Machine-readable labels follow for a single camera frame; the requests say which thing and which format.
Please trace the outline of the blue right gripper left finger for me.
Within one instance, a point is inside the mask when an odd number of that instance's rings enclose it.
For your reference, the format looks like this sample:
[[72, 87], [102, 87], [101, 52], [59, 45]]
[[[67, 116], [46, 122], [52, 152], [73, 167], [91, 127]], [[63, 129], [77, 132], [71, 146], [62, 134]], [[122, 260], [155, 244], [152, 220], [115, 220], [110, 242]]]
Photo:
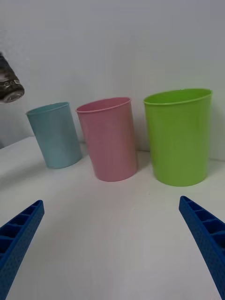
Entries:
[[6, 299], [18, 269], [44, 216], [37, 200], [0, 228], [0, 299]]

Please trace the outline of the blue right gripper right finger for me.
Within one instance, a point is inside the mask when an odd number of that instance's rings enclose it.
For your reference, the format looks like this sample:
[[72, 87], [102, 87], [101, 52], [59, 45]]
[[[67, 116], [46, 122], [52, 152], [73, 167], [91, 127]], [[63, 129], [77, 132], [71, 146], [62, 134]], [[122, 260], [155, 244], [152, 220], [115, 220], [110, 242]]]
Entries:
[[221, 299], [225, 298], [225, 224], [203, 207], [180, 197], [179, 211], [209, 269]]

